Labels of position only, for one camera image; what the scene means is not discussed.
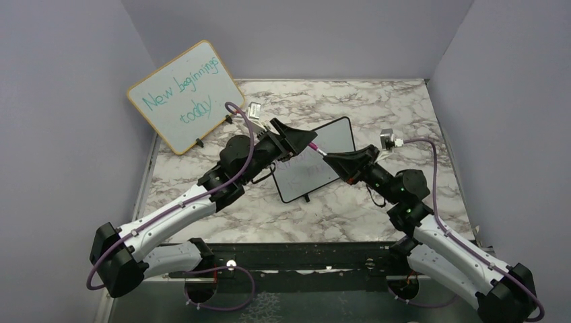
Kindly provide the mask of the magenta capped whiteboard marker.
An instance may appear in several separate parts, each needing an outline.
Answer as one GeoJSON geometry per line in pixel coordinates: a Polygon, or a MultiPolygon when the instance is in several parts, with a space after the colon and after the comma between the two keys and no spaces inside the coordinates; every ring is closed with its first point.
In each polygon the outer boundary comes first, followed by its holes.
{"type": "Polygon", "coordinates": [[[327,153],[325,151],[323,151],[322,149],[320,149],[315,143],[309,143],[308,146],[309,146],[309,148],[315,150],[320,155],[327,156],[327,153]]]}

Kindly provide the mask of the black-framed whiteboard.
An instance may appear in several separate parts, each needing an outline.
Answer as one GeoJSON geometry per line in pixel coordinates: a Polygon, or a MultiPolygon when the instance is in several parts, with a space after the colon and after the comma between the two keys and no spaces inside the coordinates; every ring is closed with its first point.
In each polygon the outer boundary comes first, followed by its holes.
{"type": "MultiPolygon", "coordinates": [[[[337,118],[314,129],[317,137],[312,141],[325,153],[339,153],[356,149],[351,120],[337,118]]],[[[290,203],[336,181],[339,176],[323,161],[314,149],[307,147],[289,161],[279,162],[273,180],[283,203],[290,203]]]]}

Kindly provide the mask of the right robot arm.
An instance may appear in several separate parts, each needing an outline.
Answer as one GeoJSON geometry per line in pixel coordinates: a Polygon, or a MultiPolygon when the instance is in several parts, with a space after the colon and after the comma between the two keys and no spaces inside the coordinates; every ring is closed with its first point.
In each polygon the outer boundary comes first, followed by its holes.
{"type": "Polygon", "coordinates": [[[539,309],[531,271],[514,266],[478,248],[423,202],[430,191],[421,170],[392,175],[376,161],[379,150],[324,153],[323,160],[344,182],[366,184],[391,204],[387,214],[405,237],[393,245],[390,268],[409,269],[437,281],[466,301],[482,322],[534,322],[539,309]]]}

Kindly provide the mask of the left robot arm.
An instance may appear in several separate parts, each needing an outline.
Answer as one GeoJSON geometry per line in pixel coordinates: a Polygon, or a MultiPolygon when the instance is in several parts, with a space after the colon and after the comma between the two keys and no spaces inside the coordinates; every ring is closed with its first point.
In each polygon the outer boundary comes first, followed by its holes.
{"type": "Polygon", "coordinates": [[[211,270],[211,257],[196,239],[180,245],[177,254],[162,243],[190,224],[213,215],[237,201],[244,187],[273,162],[301,154],[317,137],[312,130],[295,129],[278,119],[261,135],[235,135],[220,151],[220,159],[183,195],[151,215],[115,227],[107,222],[95,232],[89,260],[87,287],[98,275],[113,298],[122,297],[141,282],[163,273],[189,270],[195,276],[211,270]]]}

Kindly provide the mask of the wood-framed whiteboard with writing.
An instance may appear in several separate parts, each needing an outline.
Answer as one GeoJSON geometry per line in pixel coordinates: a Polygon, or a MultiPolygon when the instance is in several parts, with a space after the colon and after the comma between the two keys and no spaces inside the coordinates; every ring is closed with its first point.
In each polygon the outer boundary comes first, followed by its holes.
{"type": "Polygon", "coordinates": [[[127,90],[127,98],[173,153],[182,155],[226,121],[244,94],[213,45],[202,40],[127,90]]]}

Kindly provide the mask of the black metal base rail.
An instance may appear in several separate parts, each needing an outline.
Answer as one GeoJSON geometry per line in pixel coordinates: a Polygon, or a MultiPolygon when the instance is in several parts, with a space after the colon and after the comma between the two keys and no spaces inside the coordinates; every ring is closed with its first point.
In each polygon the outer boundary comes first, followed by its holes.
{"type": "Polygon", "coordinates": [[[122,297],[146,279],[166,276],[183,284],[193,301],[220,293],[389,290],[390,282],[415,289],[420,276],[453,277],[458,270],[423,244],[322,242],[208,244],[201,238],[160,244],[142,260],[126,261],[108,293],[122,297]]]}

